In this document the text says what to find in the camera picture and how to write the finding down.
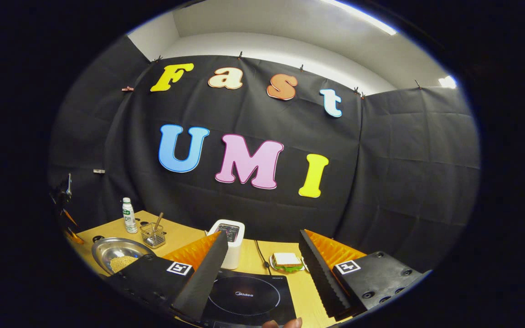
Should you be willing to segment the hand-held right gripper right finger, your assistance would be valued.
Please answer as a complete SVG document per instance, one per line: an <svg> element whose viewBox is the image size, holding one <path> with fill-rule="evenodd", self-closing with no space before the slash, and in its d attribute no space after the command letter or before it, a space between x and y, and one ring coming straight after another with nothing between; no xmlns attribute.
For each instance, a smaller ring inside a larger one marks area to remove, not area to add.
<svg viewBox="0 0 525 328"><path fill-rule="evenodd" d="M299 249L328 317L337 321L375 311L428 276L383 251L365 254L302 229Z"/></svg>

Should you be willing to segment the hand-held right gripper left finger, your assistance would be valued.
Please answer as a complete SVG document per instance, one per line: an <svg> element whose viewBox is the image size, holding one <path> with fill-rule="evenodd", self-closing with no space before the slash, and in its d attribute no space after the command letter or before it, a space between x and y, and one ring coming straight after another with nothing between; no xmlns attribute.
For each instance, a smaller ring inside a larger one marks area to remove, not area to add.
<svg viewBox="0 0 525 328"><path fill-rule="evenodd" d="M215 232L163 257L144 255L107 282L153 312L198 322L227 251L226 233Z"/></svg>

